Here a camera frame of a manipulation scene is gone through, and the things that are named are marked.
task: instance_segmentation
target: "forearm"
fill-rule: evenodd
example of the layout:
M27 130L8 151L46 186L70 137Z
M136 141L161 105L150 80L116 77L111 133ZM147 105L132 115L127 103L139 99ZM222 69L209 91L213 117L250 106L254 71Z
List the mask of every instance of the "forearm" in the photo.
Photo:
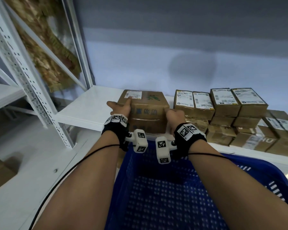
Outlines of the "forearm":
M110 144L119 144L119 140L106 131L88 154ZM55 192L34 230L104 229L118 151L118 146L102 149L77 166Z
M221 155L203 140L190 152ZM234 163L209 155L189 160L231 230L288 230L288 205Z

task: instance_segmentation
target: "brown textured curtain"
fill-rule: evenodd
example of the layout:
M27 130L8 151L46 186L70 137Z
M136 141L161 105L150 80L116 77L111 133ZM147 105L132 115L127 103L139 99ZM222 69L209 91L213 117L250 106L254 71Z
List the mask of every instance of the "brown textured curtain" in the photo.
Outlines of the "brown textured curtain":
M50 28L52 20L67 23L60 0L5 0L19 17L35 32L47 47L79 78L81 68L78 58L62 44ZM36 69L50 89L50 92L69 88L75 82L40 48L30 36L15 22L15 27L30 54Z

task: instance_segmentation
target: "black wire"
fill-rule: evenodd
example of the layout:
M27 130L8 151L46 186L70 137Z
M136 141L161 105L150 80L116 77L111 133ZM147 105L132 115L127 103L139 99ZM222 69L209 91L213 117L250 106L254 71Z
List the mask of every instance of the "black wire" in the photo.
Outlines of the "black wire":
M55 190L55 188L60 184L60 182L74 169L77 167L77 165L79 165L81 162L83 162L85 159L87 159L88 157L92 156L94 153L96 153L97 151L99 150L102 150L104 148L107 148L107 147L112 147L112 146L119 146L119 144L110 144L110 145L106 145L104 147L101 147L99 149L96 149L95 151L91 152L90 154L88 154L87 156L85 156L81 161L79 161L77 164L75 164L66 174L63 175L63 177L61 177L61 179L54 185L54 187L50 190L50 192L47 194L47 196L44 198L44 200L42 201L42 204L40 205L40 207L38 208L33 220L32 220L32 223L29 227L29 230L32 230L33 226L34 226L34 223L37 219L37 216L38 214L40 213L40 210L42 209L42 207L44 206L45 202L47 201L47 199L49 198L50 194Z
M220 158L225 158L225 159L228 159L232 162L237 162L237 163L241 163L239 160L235 160L235 159L231 159L231 158L228 158L228 157L225 157L225 156L221 156L221 155L216 155L216 154L211 154L211 153L189 153L189 155L208 155L208 156L215 156L215 157L220 157ZM278 183L282 184L283 186L285 186L286 188L288 188L288 185L286 185L285 183L283 183L282 181L280 181L279 179L269 175L269 174L266 174L265 172L257 169L257 168L254 168L253 166L250 166L250 165L247 165L245 164L244 162L242 162L242 164L244 166L248 166L248 167L251 167L253 170L257 170L258 172L261 172L262 174L266 175L267 177L277 181Z

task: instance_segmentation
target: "shelf board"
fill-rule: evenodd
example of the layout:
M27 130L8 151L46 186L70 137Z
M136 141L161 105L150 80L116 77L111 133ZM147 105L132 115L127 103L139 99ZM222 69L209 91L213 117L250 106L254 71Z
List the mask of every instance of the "shelf board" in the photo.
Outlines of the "shelf board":
M24 96L25 93L22 88L0 84L0 108L5 107Z
M118 101L123 89L93 86L83 93L75 101L69 104L55 116L59 123L65 123L77 127L101 131L104 122L110 115L112 109L107 106L107 101ZM174 97L165 96L171 108L173 108ZM168 140L174 140L169 133L169 127L165 134L146 134L147 139L155 140L156 137L165 136ZM266 152L250 150L236 146L222 146L210 143L217 151L227 154L253 157L273 163L283 172L288 172L288 157Z

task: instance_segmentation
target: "blue plastic basket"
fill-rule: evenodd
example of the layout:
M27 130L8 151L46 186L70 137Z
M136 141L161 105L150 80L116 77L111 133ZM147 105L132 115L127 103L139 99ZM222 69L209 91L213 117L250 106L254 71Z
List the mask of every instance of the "blue plastic basket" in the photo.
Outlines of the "blue plastic basket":
M288 203L284 174L269 162L227 155L241 169ZM129 147L113 190L105 229L228 229L188 160L161 165L155 142L144 154Z

